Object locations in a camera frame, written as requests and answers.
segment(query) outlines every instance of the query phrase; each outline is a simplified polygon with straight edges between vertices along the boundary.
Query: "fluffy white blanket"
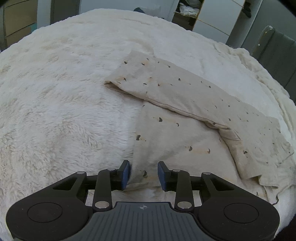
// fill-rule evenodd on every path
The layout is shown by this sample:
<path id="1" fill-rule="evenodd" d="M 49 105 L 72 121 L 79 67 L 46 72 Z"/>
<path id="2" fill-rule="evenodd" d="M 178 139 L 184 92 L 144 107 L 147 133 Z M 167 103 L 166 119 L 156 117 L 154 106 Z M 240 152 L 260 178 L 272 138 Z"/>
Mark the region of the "fluffy white blanket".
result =
<path id="1" fill-rule="evenodd" d="M 16 201 L 83 170 L 132 161 L 142 101 L 103 86 L 131 50 L 162 58 L 275 117 L 294 148 L 296 107 L 244 49 L 232 49 L 160 18 L 96 9 L 40 28 L 0 54 L 0 237 Z M 275 206 L 278 232 L 296 212 L 294 188 Z M 165 201 L 159 190 L 113 200 Z"/>

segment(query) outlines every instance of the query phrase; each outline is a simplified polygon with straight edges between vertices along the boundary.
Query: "wall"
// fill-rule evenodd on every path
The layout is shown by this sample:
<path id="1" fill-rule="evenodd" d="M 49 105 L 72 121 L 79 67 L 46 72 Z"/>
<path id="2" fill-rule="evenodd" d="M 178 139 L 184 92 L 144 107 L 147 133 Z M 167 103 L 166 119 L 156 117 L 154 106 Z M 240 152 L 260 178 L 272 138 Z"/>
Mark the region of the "wall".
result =
<path id="1" fill-rule="evenodd" d="M 51 0 L 38 0 L 37 28 L 50 25 Z"/>
<path id="2" fill-rule="evenodd" d="M 242 48 L 252 53 L 263 29 L 268 25 L 296 40 L 296 17 L 280 1 L 263 0 Z"/>
<path id="3" fill-rule="evenodd" d="M 81 0 L 80 12 L 84 13 L 96 8 L 112 8 L 133 11 L 137 7 L 161 6 L 161 18 L 167 19 L 174 0 Z"/>

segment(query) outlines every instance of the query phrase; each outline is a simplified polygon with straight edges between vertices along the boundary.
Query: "gray chair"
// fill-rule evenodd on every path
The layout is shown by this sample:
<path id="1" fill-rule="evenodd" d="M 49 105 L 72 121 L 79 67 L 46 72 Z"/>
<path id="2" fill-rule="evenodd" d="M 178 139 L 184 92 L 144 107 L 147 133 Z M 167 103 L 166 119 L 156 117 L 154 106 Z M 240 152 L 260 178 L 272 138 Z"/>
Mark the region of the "gray chair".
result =
<path id="1" fill-rule="evenodd" d="M 296 104 L 296 41 L 267 26 L 252 56 L 288 91 Z"/>

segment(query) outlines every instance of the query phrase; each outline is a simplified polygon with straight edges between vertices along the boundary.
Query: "circular cap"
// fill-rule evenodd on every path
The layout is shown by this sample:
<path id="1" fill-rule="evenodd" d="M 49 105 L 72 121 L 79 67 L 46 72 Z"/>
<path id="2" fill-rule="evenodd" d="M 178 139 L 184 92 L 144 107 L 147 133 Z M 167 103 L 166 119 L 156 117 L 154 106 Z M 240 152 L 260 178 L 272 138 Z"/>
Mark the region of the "circular cap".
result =
<path id="1" fill-rule="evenodd" d="M 236 223 L 251 223 L 258 218 L 256 208 L 245 203 L 233 203 L 224 208 L 225 216 Z"/>
<path id="2" fill-rule="evenodd" d="M 178 202 L 177 206 L 182 209 L 188 209 L 192 207 L 192 204 L 190 202 L 183 201 L 183 202 Z"/>
<path id="3" fill-rule="evenodd" d="M 60 205 L 52 202 L 35 204 L 28 210 L 28 217 L 38 223 L 48 223 L 62 215 L 63 209 Z"/>
<path id="4" fill-rule="evenodd" d="M 107 208 L 109 207 L 109 203 L 106 201 L 98 201 L 94 204 L 96 208 Z"/>
<path id="5" fill-rule="evenodd" d="M 279 226 L 279 214 L 256 196 L 213 196 L 198 210 L 200 228 L 215 240 L 271 240 Z"/>
<path id="6" fill-rule="evenodd" d="M 86 206 L 74 197 L 28 196 L 11 206 L 6 223 L 20 240 L 59 241 L 78 233 L 89 219 Z"/>

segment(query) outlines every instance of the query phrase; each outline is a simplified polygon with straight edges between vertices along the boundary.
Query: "logo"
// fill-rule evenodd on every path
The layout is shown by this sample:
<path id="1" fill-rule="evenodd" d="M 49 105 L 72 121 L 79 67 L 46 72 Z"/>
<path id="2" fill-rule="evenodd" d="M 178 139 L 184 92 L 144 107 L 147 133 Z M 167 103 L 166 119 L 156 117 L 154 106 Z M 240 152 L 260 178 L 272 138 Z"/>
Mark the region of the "logo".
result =
<path id="1" fill-rule="evenodd" d="M 139 208 L 141 208 L 142 210 L 145 210 L 145 209 L 147 209 L 148 207 L 146 206 L 146 205 L 142 205 L 142 206 L 140 206 Z"/>

